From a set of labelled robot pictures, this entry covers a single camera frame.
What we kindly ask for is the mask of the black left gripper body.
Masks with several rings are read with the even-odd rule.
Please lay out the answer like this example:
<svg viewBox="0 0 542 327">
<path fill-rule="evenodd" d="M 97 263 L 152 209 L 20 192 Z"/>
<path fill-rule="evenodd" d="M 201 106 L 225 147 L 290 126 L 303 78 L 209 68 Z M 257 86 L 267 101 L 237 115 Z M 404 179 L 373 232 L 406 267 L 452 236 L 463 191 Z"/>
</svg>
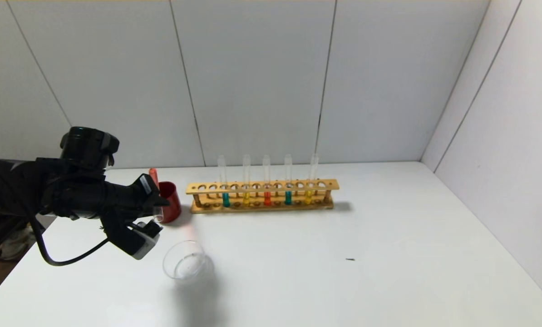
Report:
<svg viewBox="0 0 542 327">
<path fill-rule="evenodd" d="M 156 185 L 148 174 L 141 174 L 131 185 L 103 183 L 103 217 L 142 218 L 153 214 L 160 206 Z"/>
</svg>

